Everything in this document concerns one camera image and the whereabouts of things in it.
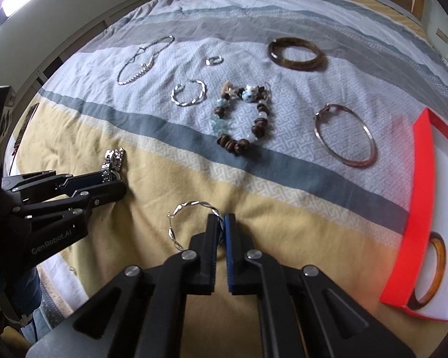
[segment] silver ring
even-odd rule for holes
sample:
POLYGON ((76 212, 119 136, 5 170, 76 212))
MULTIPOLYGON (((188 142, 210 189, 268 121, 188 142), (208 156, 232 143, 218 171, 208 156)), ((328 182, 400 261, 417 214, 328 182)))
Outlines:
POLYGON ((372 134, 368 130, 367 125, 363 122, 363 120, 355 112, 353 112, 349 108, 347 108, 345 106, 342 106, 342 105, 326 104, 321 110, 316 112, 316 114, 314 116, 314 120, 315 120, 315 128, 314 128, 315 135, 317 136, 319 141, 323 144, 325 150, 328 153, 330 153, 334 158, 336 158, 337 160, 340 160, 345 165, 352 166, 352 167, 366 167, 366 166, 372 165, 375 162, 375 160, 376 160, 376 143, 375 143, 375 139, 373 138, 372 134), (350 113, 358 121, 360 121, 360 123, 362 124, 362 128, 365 131, 365 133, 367 133, 368 140, 370 141, 370 157, 367 160, 354 161, 354 160, 348 160, 346 158, 343 158, 342 156, 337 154, 335 151, 333 151, 327 145, 327 143, 324 141, 324 139, 320 135, 320 122, 321 122, 321 117, 320 116, 322 116, 322 114, 324 114, 324 113, 329 112, 331 108, 336 108, 336 109, 339 109, 339 110, 343 110, 344 112, 350 113))
POLYGON ((172 92, 171 92, 171 101, 173 101, 178 106, 194 105, 194 104, 197 104, 198 101, 202 100, 203 98, 205 99, 206 92, 207 92, 206 84, 204 82, 200 81, 199 79, 188 79, 188 81, 192 82, 192 83, 199 83, 201 85, 201 92, 199 93, 199 96, 197 98, 193 98, 191 101, 179 102, 178 100, 176 100, 176 94, 179 92, 182 92, 184 90, 184 88, 186 87, 186 85, 179 83, 172 89, 172 92))
POLYGON ((172 214, 168 211, 168 218, 169 218, 169 230, 168 230, 168 236, 169 238, 171 238, 171 241, 173 241, 174 246, 176 247, 177 250, 179 251, 185 251, 186 249, 178 242, 178 240, 176 239, 176 235, 174 234, 174 231, 172 229, 172 222, 171 222, 171 218, 174 218, 178 212, 180 212, 183 208, 187 207, 187 206, 196 206, 196 205, 201 205, 203 207, 206 207, 208 209, 211 209, 211 211, 213 212, 213 214, 219 218, 219 221, 221 222, 221 229, 223 227, 223 218, 221 216, 221 213, 219 212, 218 209, 216 209, 214 206, 210 205, 207 202, 200 202, 198 200, 192 200, 190 202, 185 202, 185 203, 181 203, 180 205, 177 205, 177 207, 174 209, 174 211, 172 212, 172 214))
POLYGON ((211 56, 206 59, 206 66, 215 66, 216 64, 221 64, 222 62, 224 62, 222 56, 211 56))

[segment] amber bangle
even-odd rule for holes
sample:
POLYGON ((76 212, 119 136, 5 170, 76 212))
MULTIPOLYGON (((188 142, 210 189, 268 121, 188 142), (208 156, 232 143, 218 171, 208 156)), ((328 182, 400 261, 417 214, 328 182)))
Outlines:
POLYGON ((440 234, 431 232, 430 233, 430 243, 435 247, 436 256, 437 256, 437 265, 435 276, 433 277, 433 281, 431 282, 431 286, 428 291, 423 295, 421 299, 417 299, 415 295, 415 290, 408 301, 407 307, 412 311, 417 311, 424 306, 426 306, 431 299, 435 296, 438 288, 440 288, 441 282, 443 281, 443 275, 445 274, 446 268, 446 247, 443 238, 440 234))
POLYGON ((268 47, 268 54, 274 63, 286 69, 299 70, 299 71, 311 71, 316 69, 322 64, 325 56, 322 51, 313 43, 299 38, 278 38, 274 39, 268 47), (311 61, 291 61, 276 53, 277 49, 282 49, 290 46, 300 46, 311 50, 316 57, 311 61))

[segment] bed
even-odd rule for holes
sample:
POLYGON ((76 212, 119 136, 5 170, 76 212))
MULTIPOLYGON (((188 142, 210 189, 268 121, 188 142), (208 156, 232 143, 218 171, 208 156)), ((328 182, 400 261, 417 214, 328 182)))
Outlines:
MULTIPOLYGON (((132 66, 126 72, 132 75, 132 66)), ((191 98, 193 90, 191 85, 180 95, 191 98)), ((65 302, 67 314, 127 265, 149 268, 177 252, 167 212, 197 199, 235 213, 256 247, 280 263, 319 266, 418 357, 428 357, 448 331, 448 322, 409 317, 378 301, 409 210, 412 125, 425 107, 448 121, 448 71, 418 21, 392 3, 153 0, 68 59, 30 106, 36 102, 17 157, 6 168, 12 174, 94 172, 106 149, 126 151, 124 200, 96 208, 90 234, 40 267, 46 289, 65 302), (137 47, 167 35, 176 40, 153 68, 117 85, 137 47), (267 45, 283 36, 314 42, 326 56, 325 68, 302 72, 274 64, 267 45), (206 58, 216 55, 224 62, 206 66, 206 58), (180 108, 170 93, 189 78, 206 83, 207 99, 180 108), (218 146, 211 126, 225 80, 268 82, 272 89, 268 132, 244 156, 218 146), (345 166, 318 142, 313 115, 327 102, 365 120, 378 145, 374 165, 345 166), (74 302, 67 306, 69 300, 74 302)), ((254 112, 254 106, 237 104, 232 133, 245 136, 254 112)), ((358 127, 345 116, 332 118, 326 138, 335 150, 361 159, 366 141, 358 127)), ((182 213, 180 242, 204 228, 206 214, 182 213)), ((261 355, 257 301, 227 292, 220 250, 215 294, 188 298, 182 356, 230 354, 261 355)))

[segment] white wall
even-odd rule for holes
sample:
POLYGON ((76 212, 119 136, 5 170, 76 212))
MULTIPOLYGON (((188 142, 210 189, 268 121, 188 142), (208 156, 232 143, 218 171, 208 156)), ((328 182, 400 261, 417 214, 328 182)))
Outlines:
POLYGON ((445 58, 448 57, 448 43, 445 43, 436 31, 439 28, 448 36, 448 15, 437 0, 425 0, 421 26, 428 36, 430 44, 445 58))
POLYGON ((38 66, 91 20, 126 0, 31 0, 0 26, 0 85, 22 87, 38 66))

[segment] blue patterned bead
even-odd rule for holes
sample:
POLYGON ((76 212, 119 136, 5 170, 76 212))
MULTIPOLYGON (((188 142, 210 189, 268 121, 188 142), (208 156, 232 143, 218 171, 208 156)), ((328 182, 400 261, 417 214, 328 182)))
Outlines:
POLYGON ((242 100, 244 102, 252 102, 254 100, 254 96, 250 90, 244 90, 242 92, 242 100))
POLYGON ((225 98, 219 98, 216 102, 217 102, 217 106, 221 106, 223 108, 226 108, 229 106, 229 101, 225 98))

